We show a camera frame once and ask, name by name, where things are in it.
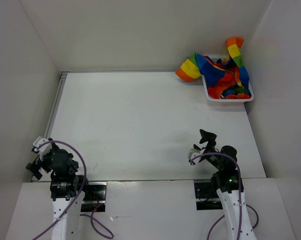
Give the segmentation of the rainbow striped shorts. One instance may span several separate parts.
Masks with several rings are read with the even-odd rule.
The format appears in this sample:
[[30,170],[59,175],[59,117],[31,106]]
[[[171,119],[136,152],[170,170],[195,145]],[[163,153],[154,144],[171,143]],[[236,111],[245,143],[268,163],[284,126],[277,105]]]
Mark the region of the rainbow striped shorts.
[[214,63],[209,56],[194,53],[189,56],[175,74],[185,82],[194,82],[202,75],[206,78],[208,94],[214,99],[249,99],[249,74],[244,67],[241,47],[244,39],[232,37],[226,40],[228,56]]

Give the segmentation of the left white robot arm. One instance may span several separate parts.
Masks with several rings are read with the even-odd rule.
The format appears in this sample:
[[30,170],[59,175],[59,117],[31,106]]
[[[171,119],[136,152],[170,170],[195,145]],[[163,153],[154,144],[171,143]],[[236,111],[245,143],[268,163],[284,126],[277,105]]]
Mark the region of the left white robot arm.
[[37,157],[26,169],[37,180],[43,176],[40,170],[51,173],[53,206],[53,223],[34,239],[52,231],[52,240],[78,240],[82,201],[91,192],[84,158],[73,146],[60,140],[39,136],[32,145]]

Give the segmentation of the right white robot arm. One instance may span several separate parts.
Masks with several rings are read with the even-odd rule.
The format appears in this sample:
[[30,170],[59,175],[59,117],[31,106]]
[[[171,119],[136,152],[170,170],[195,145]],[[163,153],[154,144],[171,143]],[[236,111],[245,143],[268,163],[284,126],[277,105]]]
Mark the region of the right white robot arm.
[[194,148],[199,151],[198,159],[194,163],[206,161],[217,169],[211,177],[210,191],[219,197],[223,218],[226,220],[229,240],[255,240],[255,225],[251,224],[248,206],[245,201],[245,191],[241,177],[241,170],[237,160],[237,150],[225,145],[220,150],[216,148],[217,135],[199,130],[201,139],[199,144],[205,146]]

